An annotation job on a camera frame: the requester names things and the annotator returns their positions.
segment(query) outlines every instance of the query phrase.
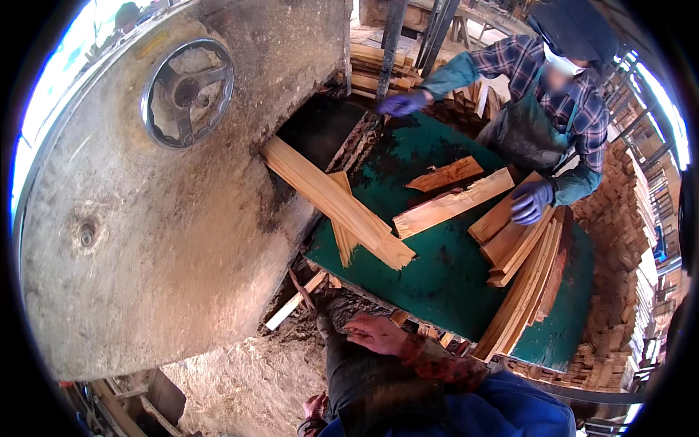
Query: green table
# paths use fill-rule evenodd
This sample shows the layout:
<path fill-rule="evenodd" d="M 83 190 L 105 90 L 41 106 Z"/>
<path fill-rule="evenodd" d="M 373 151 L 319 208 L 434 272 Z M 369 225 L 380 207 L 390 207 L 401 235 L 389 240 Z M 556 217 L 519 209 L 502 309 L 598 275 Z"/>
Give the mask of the green table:
<path fill-rule="evenodd" d="M 429 199 L 405 184 L 425 174 L 429 166 L 444 166 L 472 155 L 485 174 L 505 162 L 450 127 L 423 114 L 392 118 L 384 136 L 351 182 L 353 195 L 386 223 Z M 329 220 L 322 222 L 306 256 L 332 274 L 415 317 L 478 341 L 510 286 L 489 287 L 489 265 L 467 230 L 507 193 L 442 224 L 404 240 L 418 259 L 395 271 L 363 247 L 352 265 L 342 268 Z M 590 299 L 592 244 L 577 224 L 556 302 L 544 322 L 528 327 L 512 356 L 557 371 L 565 371 L 582 335 Z"/>

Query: purple glove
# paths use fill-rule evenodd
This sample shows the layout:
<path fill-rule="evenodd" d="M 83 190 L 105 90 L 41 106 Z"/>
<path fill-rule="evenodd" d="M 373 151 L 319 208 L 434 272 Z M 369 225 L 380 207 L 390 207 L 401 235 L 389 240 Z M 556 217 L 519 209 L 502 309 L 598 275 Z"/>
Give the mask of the purple glove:
<path fill-rule="evenodd" d="M 418 92 L 398 94 L 384 99 L 376 111 L 379 114 L 393 115 L 394 117 L 403 117 L 411 114 L 416 110 L 420 110 L 427 105 L 427 98 L 422 90 Z"/>
<path fill-rule="evenodd" d="M 554 201 L 554 188 L 548 180 L 523 184 L 512 192 L 512 221 L 533 224 L 541 220 L 544 207 Z"/>

